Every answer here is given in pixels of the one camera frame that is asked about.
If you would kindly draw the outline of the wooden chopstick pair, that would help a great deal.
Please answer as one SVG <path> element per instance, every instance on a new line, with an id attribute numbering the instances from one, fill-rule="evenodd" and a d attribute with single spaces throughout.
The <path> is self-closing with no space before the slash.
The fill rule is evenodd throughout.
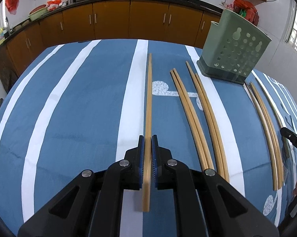
<path id="1" fill-rule="evenodd" d="M 205 140 L 205 136 L 204 136 L 203 130 L 201 128 L 201 125 L 200 125 L 198 116 L 196 114 L 196 111 L 195 111 L 195 109 L 194 109 L 194 107 L 192 105 L 192 102 L 191 102 L 191 100 L 190 100 L 190 98 L 188 96 L 188 92 L 185 89 L 185 86 L 184 86 L 184 84 L 183 84 L 183 82 L 182 82 L 179 74 L 177 73 L 176 69 L 172 69 L 172 70 L 175 72 L 175 76 L 177 77 L 177 80 L 179 81 L 179 84 L 181 85 L 181 88 L 183 90 L 184 96 L 187 99 L 188 105 L 190 107 L 190 110 L 191 110 L 191 113 L 192 113 L 194 122 L 195 122 L 196 127 L 197 127 L 197 131 L 198 131 L 198 134 L 199 134 L 199 137 L 200 137 L 200 140 L 201 140 L 203 151 L 204 151 L 204 154 L 206 156 L 206 161 L 207 161 L 207 164 L 208 164 L 208 168 L 214 169 L 214 165 L 213 165 L 213 162 L 212 162 L 212 157 L 211 157 L 211 154 L 209 152 L 209 148 L 207 146 L 207 142 Z"/>
<path id="2" fill-rule="evenodd" d="M 172 79 L 173 79 L 173 82 L 174 82 L 175 87 L 177 89 L 179 98 L 180 98 L 181 103 L 183 105 L 183 109 L 184 109 L 185 115 L 187 117 L 188 124 L 190 126 L 190 130 L 191 130 L 191 133 L 192 133 L 192 136 L 193 136 L 194 144 L 196 146 L 196 150 L 197 150 L 197 154 L 198 154 L 201 169 L 205 170 L 205 169 L 208 168 L 208 164 L 207 164 L 207 161 L 206 161 L 206 156 L 205 156 L 204 151 L 203 151 L 201 140 L 200 140 L 200 137 L 199 137 L 199 134 L 198 134 L 198 131 L 197 131 L 197 127 L 196 127 L 196 124 L 194 122 L 190 107 L 188 105 L 187 99 L 184 96 L 181 85 L 179 84 L 179 81 L 177 80 L 177 77 L 175 76 L 175 72 L 173 70 L 171 70 L 170 74 L 172 76 Z"/>
<path id="3" fill-rule="evenodd" d="M 250 97 L 251 97 L 251 99 L 253 101 L 256 112 L 258 114 L 258 117 L 260 119 L 261 125 L 262 125 L 263 130 L 264 130 L 264 135 L 265 135 L 265 139 L 266 139 L 266 142 L 267 142 L 268 151 L 269 151 L 270 160 L 271 160 L 272 178 L 273 178 L 273 190 L 278 190 L 279 189 L 278 170 L 277 170 L 277 167 L 276 167 L 274 146 L 273 146 L 273 143 L 272 143 L 272 139 L 271 139 L 271 135 L 270 135 L 268 125 L 267 125 L 267 121 L 266 121 L 265 116 L 263 114 L 263 110 L 260 107 L 259 102 L 256 99 L 253 91 L 251 90 L 251 88 L 246 83 L 244 84 L 244 86 L 246 87 L 246 90 L 249 92 L 249 95 L 250 95 Z"/>
<path id="4" fill-rule="evenodd" d="M 224 172 L 223 177 L 227 182 L 229 182 L 229 172 L 228 172 L 227 160 L 226 160 L 226 155 L 225 155 L 225 151 L 224 151 L 224 147 L 223 147 L 221 134 L 220 134 L 220 131 L 219 131 L 219 128 L 218 128 L 218 123 L 216 121 L 216 117 L 214 115 L 212 106 L 211 106 L 211 104 L 209 102 L 209 99 L 208 99 L 207 94 L 205 92 L 205 88 L 203 87 L 203 84 L 202 84 L 202 82 L 200 80 L 200 77 L 199 77 L 199 75 L 197 73 L 195 74 L 195 76 L 196 76 L 198 84 L 199 84 L 199 86 L 201 88 L 201 91 L 202 91 L 202 93 L 203 93 L 203 95 L 205 97 L 205 101 L 206 101 L 209 113 L 211 115 L 212 125 L 213 125 L 214 131 L 215 131 L 215 135 L 216 135 L 216 138 L 217 138 L 217 143 L 219 145 L 221 160 L 222 160 L 222 169 L 223 169 L 223 172 Z"/>
<path id="5" fill-rule="evenodd" d="M 217 143 L 217 138 L 216 138 L 216 135 L 215 135 L 215 131 L 214 131 L 214 128 L 213 128 L 213 125 L 212 125 L 212 120 L 211 120 L 211 115 L 209 113 L 209 110 L 208 110 L 208 107 L 207 107 L 207 104 L 206 104 L 206 101 L 205 101 L 205 97 L 201 91 L 201 88 L 198 84 L 198 81 L 196 79 L 196 76 L 195 76 L 195 73 L 192 71 L 192 68 L 190 66 L 190 64 L 188 63 L 188 61 L 185 62 L 186 63 L 186 66 L 188 68 L 188 71 L 190 73 L 190 76 L 192 78 L 192 81 L 194 83 L 194 86 L 197 90 L 197 94 L 198 94 L 198 97 L 199 97 L 199 100 L 201 102 L 201 106 L 204 110 L 204 113 L 205 113 L 205 118 L 206 118 L 206 121 L 207 121 L 207 125 L 208 125 L 208 129 L 209 129 L 209 133 L 210 133 L 210 137 L 211 137 L 211 141 L 212 141 L 212 146 L 213 146 L 213 149 L 214 149 L 214 155 L 215 155 L 215 162 L 216 162 L 216 168 L 218 170 L 218 173 L 220 174 L 220 176 L 224 176 L 224 172 L 223 172 L 223 169 L 222 169 L 222 160 L 221 160 L 221 155 L 220 155 L 220 151 L 219 151 L 219 145 Z"/>
<path id="6" fill-rule="evenodd" d="M 276 137 L 275 128 L 272 123 L 269 112 L 267 111 L 266 105 L 264 104 L 261 95 L 257 91 L 256 87 L 252 82 L 249 84 L 250 95 L 253 99 L 255 108 L 259 115 L 261 124 L 264 129 L 268 150 L 270 153 L 271 166 L 272 166 L 272 178 L 273 178 L 273 189 L 279 190 L 282 188 L 284 182 L 283 173 L 283 162 L 280 152 L 280 146 Z"/>

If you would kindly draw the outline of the brown lower kitchen cabinets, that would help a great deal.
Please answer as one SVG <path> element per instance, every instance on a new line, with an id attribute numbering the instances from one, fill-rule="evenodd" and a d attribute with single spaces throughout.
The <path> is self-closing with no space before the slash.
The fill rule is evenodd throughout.
<path id="1" fill-rule="evenodd" d="M 0 45 L 3 69 L 16 75 L 46 48 L 96 39 L 146 39 L 204 46 L 212 20 L 222 9 L 207 3 L 107 0 L 57 9 L 28 23 Z"/>

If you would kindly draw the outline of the blue white striped tablecloth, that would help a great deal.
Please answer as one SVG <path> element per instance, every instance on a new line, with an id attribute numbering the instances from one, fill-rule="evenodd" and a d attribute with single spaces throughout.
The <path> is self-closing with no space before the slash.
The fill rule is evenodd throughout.
<path id="1" fill-rule="evenodd" d="M 152 132 L 175 159 L 200 170 L 170 71 L 176 69 L 207 144 L 207 122 L 186 61 L 202 51 L 146 40 L 50 47 L 30 64 L 0 108 L 0 216 L 12 233 L 81 171 L 102 171 L 135 147 L 145 128 L 147 57 L 152 54 Z M 230 183 L 279 225 L 297 179 L 297 149 L 284 157 L 285 184 L 273 190 L 270 154 L 243 86 L 201 76 L 226 153 Z"/>

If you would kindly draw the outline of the green perforated utensil holder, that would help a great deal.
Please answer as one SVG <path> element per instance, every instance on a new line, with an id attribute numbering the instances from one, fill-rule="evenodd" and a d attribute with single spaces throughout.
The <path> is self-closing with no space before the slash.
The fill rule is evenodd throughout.
<path id="1" fill-rule="evenodd" d="M 204 76 L 244 84 L 272 39 L 237 13 L 224 10 L 211 22 L 197 61 Z"/>

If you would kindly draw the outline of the red bag on counter corner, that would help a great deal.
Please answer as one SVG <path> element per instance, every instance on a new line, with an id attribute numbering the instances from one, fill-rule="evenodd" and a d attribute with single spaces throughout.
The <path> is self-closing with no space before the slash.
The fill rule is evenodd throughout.
<path id="1" fill-rule="evenodd" d="M 233 11 L 239 14 L 241 17 L 245 18 L 250 23 L 258 26 L 259 23 L 259 14 L 256 7 L 245 0 L 234 0 L 233 2 Z"/>

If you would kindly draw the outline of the green bowl with red lid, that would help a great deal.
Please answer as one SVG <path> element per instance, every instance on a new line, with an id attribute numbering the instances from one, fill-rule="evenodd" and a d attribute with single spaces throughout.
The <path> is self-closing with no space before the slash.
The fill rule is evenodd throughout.
<path id="1" fill-rule="evenodd" d="M 47 5 L 40 5 L 39 7 L 36 7 L 29 13 L 29 18 L 33 22 L 34 20 L 40 18 L 43 14 L 47 12 Z"/>

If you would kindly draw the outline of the red plastic bag hanging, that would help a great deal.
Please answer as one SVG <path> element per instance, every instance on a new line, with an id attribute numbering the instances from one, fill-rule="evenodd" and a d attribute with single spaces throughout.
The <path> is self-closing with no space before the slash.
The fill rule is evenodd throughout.
<path id="1" fill-rule="evenodd" d="M 8 12 L 12 15 L 16 15 L 19 0 L 5 0 L 5 6 Z"/>

